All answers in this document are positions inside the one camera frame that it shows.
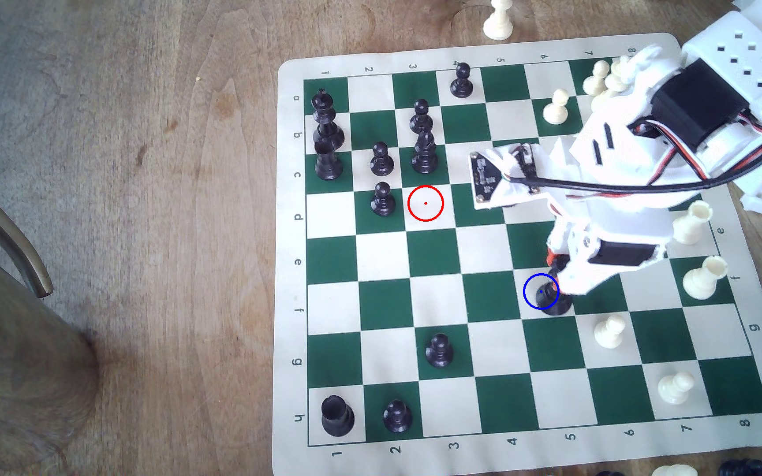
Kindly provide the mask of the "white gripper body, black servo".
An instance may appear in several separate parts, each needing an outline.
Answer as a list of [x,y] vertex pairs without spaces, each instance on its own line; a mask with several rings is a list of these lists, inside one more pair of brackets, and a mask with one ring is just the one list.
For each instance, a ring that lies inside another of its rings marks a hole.
[[549,248],[568,253],[569,264],[590,264],[597,282],[662,260],[672,239],[672,217],[665,209],[624,211],[612,201],[569,201],[551,197],[556,217]]

